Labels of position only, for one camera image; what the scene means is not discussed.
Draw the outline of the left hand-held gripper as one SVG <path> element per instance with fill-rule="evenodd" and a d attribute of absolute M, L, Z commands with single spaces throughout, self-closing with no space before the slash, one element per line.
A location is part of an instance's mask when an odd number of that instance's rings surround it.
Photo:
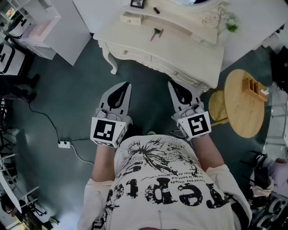
<path fill-rule="evenodd" d="M 96 116 L 92 117 L 90 140 L 97 145 L 117 148 L 132 119 L 127 116 L 132 85 L 121 82 L 107 90 L 101 97 Z"/>

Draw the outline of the cream vanity dressing table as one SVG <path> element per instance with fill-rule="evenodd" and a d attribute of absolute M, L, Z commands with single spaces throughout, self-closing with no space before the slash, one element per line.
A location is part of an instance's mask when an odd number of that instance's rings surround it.
<path fill-rule="evenodd" d="M 218 40 L 219 25 L 208 28 L 165 11 L 159 10 L 157 14 L 153 8 L 146 5 L 146 0 L 143 9 L 131 7 L 130 4 L 123 6 L 94 34 L 93 38 L 98 41 L 103 57 L 112 67 L 111 73 L 117 73 L 117 58 L 110 53 L 107 44 L 136 49 L 169 63 L 201 81 L 200 85 L 195 86 L 201 93 L 216 88 L 224 57 L 224 47 Z M 125 11 L 142 14 L 142 24 L 122 22 L 120 15 Z M 154 28 L 159 33 L 161 29 L 164 31 L 160 38 L 158 33 L 150 41 Z M 192 33 L 210 42 L 217 42 L 217 45 L 203 46 L 191 38 Z"/>

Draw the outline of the small cream drawer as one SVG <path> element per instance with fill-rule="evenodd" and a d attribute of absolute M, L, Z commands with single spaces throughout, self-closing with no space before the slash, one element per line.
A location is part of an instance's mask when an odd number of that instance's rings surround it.
<path fill-rule="evenodd" d="M 203 46 L 214 46 L 214 45 L 217 45 L 217 42 L 210 42 L 210 41 L 208 41 L 208 40 L 196 35 L 195 33 L 191 34 L 191 38 L 195 42 L 197 42 L 197 43 L 199 43 L 199 44 L 201 44 Z"/>
<path fill-rule="evenodd" d="M 142 24 L 143 15 L 130 13 L 125 11 L 123 14 L 120 15 L 120 20 L 124 23 L 128 23 L 131 25 L 141 25 Z"/>

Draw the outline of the person's right forearm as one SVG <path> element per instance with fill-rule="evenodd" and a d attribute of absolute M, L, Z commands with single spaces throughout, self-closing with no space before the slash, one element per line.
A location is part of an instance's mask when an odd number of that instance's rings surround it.
<path fill-rule="evenodd" d="M 209 135 L 193 139 L 194 152 L 203 171 L 224 165 L 224 160 Z"/>

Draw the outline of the cream table drawer with knob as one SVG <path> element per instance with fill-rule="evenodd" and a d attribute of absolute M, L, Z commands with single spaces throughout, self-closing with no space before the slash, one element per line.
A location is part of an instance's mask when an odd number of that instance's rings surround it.
<path fill-rule="evenodd" d="M 113 44 L 107 44 L 107 47 L 110 51 L 110 53 L 121 60 L 134 60 L 139 63 L 150 63 L 152 56 L 148 53 L 128 48 L 128 47 L 122 47 L 117 46 Z"/>
<path fill-rule="evenodd" d="M 151 57 L 151 64 L 153 64 L 153 66 L 156 67 L 158 71 L 167 74 L 173 80 L 182 81 L 192 86 L 198 86 L 201 84 L 201 81 L 194 79 L 190 75 L 154 56 Z"/>

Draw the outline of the oval vanity mirror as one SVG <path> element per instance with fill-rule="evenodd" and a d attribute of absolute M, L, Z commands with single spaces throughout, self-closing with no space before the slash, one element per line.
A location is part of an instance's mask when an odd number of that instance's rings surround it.
<path fill-rule="evenodd" d="M 231 0 L 146 0 L 146 5 L 208 28 L 218 27 Z"/>

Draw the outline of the round wooden stool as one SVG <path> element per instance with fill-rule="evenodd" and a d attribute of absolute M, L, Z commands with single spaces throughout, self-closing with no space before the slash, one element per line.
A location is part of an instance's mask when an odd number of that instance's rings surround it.
<path fill-rule="evenodd" d="M 228 115 L 225 108 L 224 90 L 215 91 L 208 103 L 208 110 L 214 122 L 211 126 L 228 123 Z"/>

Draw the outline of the round wooden table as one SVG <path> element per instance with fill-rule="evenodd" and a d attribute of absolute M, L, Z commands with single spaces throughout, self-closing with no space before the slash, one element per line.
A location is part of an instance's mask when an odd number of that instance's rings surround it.
<path fill-rule="evenodd" d="M 262 126 L 264 102 L 259 102 L 242 91 L 242 80 L 246 77 L 252 76 L 241 69 L 231 71 L 225 81 L 224 99 L 232 129 L 241 137 L 251 138 Z"/>

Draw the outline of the wooden organiser box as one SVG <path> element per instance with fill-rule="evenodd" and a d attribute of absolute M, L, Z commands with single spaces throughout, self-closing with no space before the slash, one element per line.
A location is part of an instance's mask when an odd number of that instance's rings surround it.
<path fill-rule="evenodd" d="M 246 77 L 242 80 L 242 91 L 259 102 L 268 101 L 268 88 L 252 77 Z"/>

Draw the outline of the person's white printed shirt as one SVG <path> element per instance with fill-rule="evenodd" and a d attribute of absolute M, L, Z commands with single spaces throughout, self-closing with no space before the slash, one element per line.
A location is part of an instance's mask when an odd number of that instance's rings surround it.
<path fill-rule="evenodd" d="M 85 186 L 77 230 L 247 230 L 252 212 L 229 168 L 203 171 L 182 139 L 133 136 L 115 149 L 115 179 Z"/>

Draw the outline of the white glass shelf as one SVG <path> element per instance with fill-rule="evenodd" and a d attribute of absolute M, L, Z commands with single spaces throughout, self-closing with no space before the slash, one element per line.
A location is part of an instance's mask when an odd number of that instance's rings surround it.
<path fill-rule="evenodd" d="M 288 148 L 288 94 L 276 83 L 270 88 L 270 123 L 266 137 L 266 145 Z"/>

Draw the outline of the white device with black marks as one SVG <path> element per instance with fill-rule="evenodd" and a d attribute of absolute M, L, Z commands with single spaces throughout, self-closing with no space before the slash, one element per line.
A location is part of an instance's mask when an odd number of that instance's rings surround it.
<path fill-rule="evenodd" d="M 30 20 L 23 15 L 19 15 L 11 23 L 8 34 L 15 38 L 21 37 L 29 25 L 31 25 Z"/>
<path fill-rule="evenodd" d="M 0 43 L 0 74 L 18 75 L 24 59 L 23 52 L 5 43 Z"/>

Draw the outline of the cluttered equipment rack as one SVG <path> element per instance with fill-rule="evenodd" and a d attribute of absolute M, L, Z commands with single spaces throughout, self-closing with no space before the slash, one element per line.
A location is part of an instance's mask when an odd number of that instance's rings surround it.
<path fill-rule="evenodd" d="M 288 197 L 276 193 L 277 189 L 288 188 L 288 159 L 271 159 L 267 154 L 251 150 L 253 159 L 240 160 L 252 169 L 244 194 L 252 211 L 252 220 L 247 230 L 288 229 Z"/>

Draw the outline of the black picture frame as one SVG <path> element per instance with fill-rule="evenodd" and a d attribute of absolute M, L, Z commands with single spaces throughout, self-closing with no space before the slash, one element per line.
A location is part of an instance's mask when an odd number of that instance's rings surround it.
<path fill-rule="evenodd" d="M 143 9 L 144 4 L 145 4 L 145 0 L 131 0 L 130 1 L 131 7 L 135 7 L 135 8 L 139 8 L 139 9 Z"/>

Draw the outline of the metal frame rack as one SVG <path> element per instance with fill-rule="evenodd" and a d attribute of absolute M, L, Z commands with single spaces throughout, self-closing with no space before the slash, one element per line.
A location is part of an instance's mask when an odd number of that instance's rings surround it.
<path fill-rule="evenodd" d="M 40 206 L 37 205 L 38 198 L 32 196 L 32 193 L 36 191 L 39 186 L 24 192 L 17 185 L 17 174 L 12 176 L 9 172 L 14 170 L 15 167 L 7 167 L 5 160 L 14 157 L 15 154 L 0 153 L 0 185 L 2 186 L 4 193 L 9 197 L 13 207 L 16 208 L 20 214 L 26 210 L 30 210 L 35 217 L 42 223 L 45 223 L 43 217 L 47 216 L 47 212 L 40 210 Z"/>

